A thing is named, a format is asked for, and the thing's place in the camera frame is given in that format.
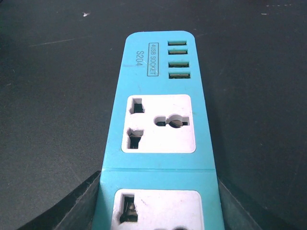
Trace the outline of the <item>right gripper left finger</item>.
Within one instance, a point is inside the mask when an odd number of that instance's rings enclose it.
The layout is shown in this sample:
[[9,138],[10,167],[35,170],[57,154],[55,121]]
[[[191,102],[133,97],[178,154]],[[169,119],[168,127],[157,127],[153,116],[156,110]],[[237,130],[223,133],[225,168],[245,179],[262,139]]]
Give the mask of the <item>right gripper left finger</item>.
[[92,226],[100,182],[96,171],[53,207],[18,230],[89,230]]

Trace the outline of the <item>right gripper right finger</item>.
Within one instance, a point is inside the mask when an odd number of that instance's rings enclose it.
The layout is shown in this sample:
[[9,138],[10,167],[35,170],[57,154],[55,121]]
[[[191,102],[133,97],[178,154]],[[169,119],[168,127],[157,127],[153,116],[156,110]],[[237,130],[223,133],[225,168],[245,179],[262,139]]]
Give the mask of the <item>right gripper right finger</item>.
[[224,221],[230,230],[262,230],[261,209],[231,182],[218,178]]

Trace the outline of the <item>teal power strip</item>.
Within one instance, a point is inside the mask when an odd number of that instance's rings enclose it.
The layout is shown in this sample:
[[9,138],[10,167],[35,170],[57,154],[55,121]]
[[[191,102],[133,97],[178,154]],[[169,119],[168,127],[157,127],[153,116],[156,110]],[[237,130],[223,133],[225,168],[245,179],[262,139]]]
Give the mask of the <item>teal power strip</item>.
[[189,32],[136,32],[126,39],[92,229],[224,229]]

